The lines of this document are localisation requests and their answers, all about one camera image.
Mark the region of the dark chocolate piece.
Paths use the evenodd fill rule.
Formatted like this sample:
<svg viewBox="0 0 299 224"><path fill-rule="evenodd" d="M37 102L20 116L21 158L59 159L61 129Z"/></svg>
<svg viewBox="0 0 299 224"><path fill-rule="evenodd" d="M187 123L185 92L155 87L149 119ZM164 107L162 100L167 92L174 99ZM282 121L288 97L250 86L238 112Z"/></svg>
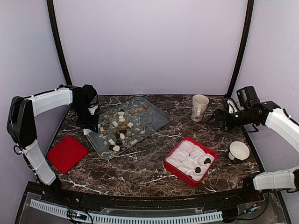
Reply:
<svg viewBox="0 0 299 224"><path fill-rule="evenodd" d="M201 172L201 168L200 167L196 167L195 172L196 173L200 173Z"/></svg>

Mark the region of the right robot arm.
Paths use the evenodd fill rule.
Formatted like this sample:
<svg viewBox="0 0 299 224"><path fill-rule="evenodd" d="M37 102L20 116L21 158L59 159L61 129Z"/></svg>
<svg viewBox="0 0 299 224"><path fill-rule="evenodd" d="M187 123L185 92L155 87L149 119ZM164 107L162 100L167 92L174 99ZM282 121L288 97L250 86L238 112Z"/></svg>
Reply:
<svg viewBox="0 0 299 224"><path fill-rule="evenodd" d="M252 125L257 133L253 138L257 153L265 170L244 179L238 198L249 202L256 191L299 190L299 124L285 108L273 101L260 101L253 86L243 87L236 92L241 109L226 102L225 109L216 109L205 123L216 128L232 131L234 128Z"/></svg>

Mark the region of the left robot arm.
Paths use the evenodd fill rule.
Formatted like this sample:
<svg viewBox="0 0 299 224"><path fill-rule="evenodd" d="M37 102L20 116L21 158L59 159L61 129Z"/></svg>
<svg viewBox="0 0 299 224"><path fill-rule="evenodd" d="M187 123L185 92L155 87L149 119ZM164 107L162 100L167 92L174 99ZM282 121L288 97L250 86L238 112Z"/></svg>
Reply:
<svg viewBox="0 0 299 224"><path fill-rule="evenodd" d="M92 104L96 96L94 87L86 84L83 87L61 85L57 89L12 99L7 132L19 148L17 154L25 157L29 167L43 184L52 185L57 176L39 148L35 118L44 112L71 105L77 115L76 124L96 133L99 130L99 116L92 111L96 109Z"/></svg>

